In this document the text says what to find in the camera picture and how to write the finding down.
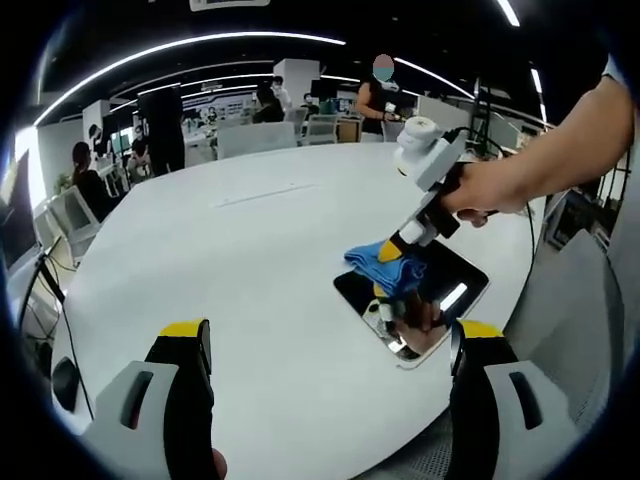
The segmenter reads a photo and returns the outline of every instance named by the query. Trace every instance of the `computer mouse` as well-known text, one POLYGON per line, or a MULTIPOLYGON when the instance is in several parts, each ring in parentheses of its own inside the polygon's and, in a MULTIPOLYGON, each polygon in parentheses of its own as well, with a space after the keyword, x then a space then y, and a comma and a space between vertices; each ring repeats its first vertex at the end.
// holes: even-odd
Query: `computer mouse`
POLYGON ((64 357, 58 362, 51 375, 51 385, 58 402, 65 410, 73 412, 76 408, 76 395, 80 375, 73 362, 64 357))

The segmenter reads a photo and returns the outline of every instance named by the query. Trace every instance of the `black ceiling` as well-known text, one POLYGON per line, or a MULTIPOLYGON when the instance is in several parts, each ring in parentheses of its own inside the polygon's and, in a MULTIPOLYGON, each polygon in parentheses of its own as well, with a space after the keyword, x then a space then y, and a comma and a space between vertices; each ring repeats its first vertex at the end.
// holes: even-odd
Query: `black ceiling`
MULTIPOLYGON (((104 0, 72 12, 46 52, 43 90, 63 92, 89 74, 158 44, 211 33, 280 31, 331 37, 335 46, 295 39, 228 39, 158 52, 87 85, 48 119, 78 113, 100 98, 177 71, 247 60, 309 58, 325 73, 362 77, 375 55, 388 53, 427 68, 468 91, 480 75, 506 91, 512 108, 539 116, 530 68, 540 71, 549 120, 560 121, 597 81, 605 62, 586 15, 574 0, 510 0, 521 23, 512 27, 496 0, 386 2, 272 0, 267 7, 193 13, 188 0, 104 0)), ((182 83, 237 73, 271 71, 268 64, 203 69, 175 77, 182 83)), ((455 94, 450 87, 396 65, 396 81, 413 91, 455 94)), ((156 85, 167 83, 160 81, 156 85)), ((241 85, 246 80, 229 81, 241 85)), ((144 87, 152 88, 154 84, 144 87)), ((134 98, 136 90, 123 94, 134 98)))

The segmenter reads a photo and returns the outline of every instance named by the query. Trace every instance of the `wall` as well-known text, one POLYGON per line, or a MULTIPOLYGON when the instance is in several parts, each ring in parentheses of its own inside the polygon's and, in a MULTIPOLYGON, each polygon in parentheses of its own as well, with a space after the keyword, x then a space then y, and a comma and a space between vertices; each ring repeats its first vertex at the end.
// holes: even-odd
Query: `wall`
POLYGON ((72 120, 38 127, 38 151, 47 198, 55 195, 55 184, 61 173, 71 174, 71 151, 84 140, 83 121, 72 120))
POLYGON ((311 91, 311 82, 320 78, 320 63, 315 60, 285 58, 273 67, 273 74, 284 78, 294 107, 304 103, 304 94, 311 91))
POLYGON ((102 128, 102 119, 109 113, 109 102, 107 100, 98 100, 92 103, 82 111, 82 138, 91 146, 89 141, 89 128, 91 125, 97 125, 102 128))
POLYGON ((354 102, 358 99, 358 92, 350 92, 347 90, 338 90, 337 98, 346 98, 347 100, 353 100, 354 102))
POLYGON ((445 130, 468 127, 470 120, 469 112, 424 96, 418 97, 418 115, 430 118, 445 130))

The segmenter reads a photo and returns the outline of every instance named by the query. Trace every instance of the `white table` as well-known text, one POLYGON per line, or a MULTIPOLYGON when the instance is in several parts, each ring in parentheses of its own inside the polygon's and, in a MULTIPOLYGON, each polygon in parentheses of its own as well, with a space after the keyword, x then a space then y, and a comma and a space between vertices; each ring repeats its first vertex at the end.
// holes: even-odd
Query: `white table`
MULTIPOLYGON (((254 154, 133 189, 68 291, 90 396, 144 359, 164 326, 204 316, 212 437, 230 480, 344 480, 414 438, 448 404, 449 341, 401 370, 332 283, 347 249, 390 235, 421 198, 393 166, 394 147, 254 154)), ((532 206, 539 232, 543 201, 532 206)), ((491 281, 467 317, 503 328, 529 269, 528 220, 496 215, 444 243, 491 281)), ((62 355, 64 328, 53 365, 62 355)))

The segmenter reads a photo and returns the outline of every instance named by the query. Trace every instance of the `black shirt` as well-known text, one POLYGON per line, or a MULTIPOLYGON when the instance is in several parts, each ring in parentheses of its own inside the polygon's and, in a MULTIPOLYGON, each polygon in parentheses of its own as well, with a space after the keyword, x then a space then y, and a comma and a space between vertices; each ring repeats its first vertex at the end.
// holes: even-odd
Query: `black shirt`
POLYGON ((147 145, 149 145, 149 140, 147 140, 147 137, 136 138, 133 141, 133 145, 131 145, 131 148, 133 148, 133 151, 136 152, 136 155, 138 157, 141 157, 144 155, 144 152, 147 149, 147 145))
POLYGON ((307 110, 309 110, 307 117, 309 115, 318 115, 320 113, 320 107, 318 107, 317 105, 309 105, 305 103, 304 105, 302 105, 302 108, 306 108, 307 110))
POLYGON ((95 170, 85 170, 73 175, 73 184, 78 187, 84 201, 99 222, 102 222, 120 203, 120 198, 112 198, 107 187, 95 170))
MULTIPOLYGON (((369 84, 369 92, 371 92, 371 99, 367 104, 367 107, 372 108, 378 112, 384 113, 384 108, 387 105, 389 94, 382 88, 380 82, 373 76, 363 82, 363 84, 369 84)), ((377 133, 382 135, 382 120, 375 120, 373 118, 365 118, 362 122, 362 131, 365 133, 377 133)))
POLYGON ((274 123, 284 120, 284 112, 280 102, 270 103, 253 115, 253 123, 274 123))

